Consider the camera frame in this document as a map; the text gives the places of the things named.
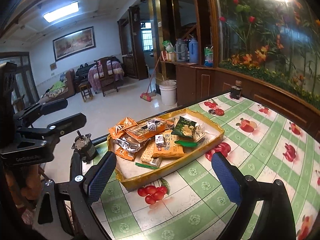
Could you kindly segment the person's left hand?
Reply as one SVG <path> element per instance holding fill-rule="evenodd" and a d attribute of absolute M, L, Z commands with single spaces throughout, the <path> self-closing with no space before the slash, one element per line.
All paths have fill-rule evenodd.
<path fill-rule="evenodd" d="M 22 203 L 18 195 L 19 192 L 28 200 L 36 200 L 41 194 L 42 186 L 39 174 L 39 166 L 37 164 L 26 167 L 26 174 L 25 176 L 22 176 L 22 179 L 25 182 L 25 187 L 21 187 L 19 191 L 14 188 L 16 184 L 16 178 L 18 178 L 18 176 L 14 176 L 12 172 L 5 171 L 5 177 L 11 196 L 16 205 L 20 205 Z"/>

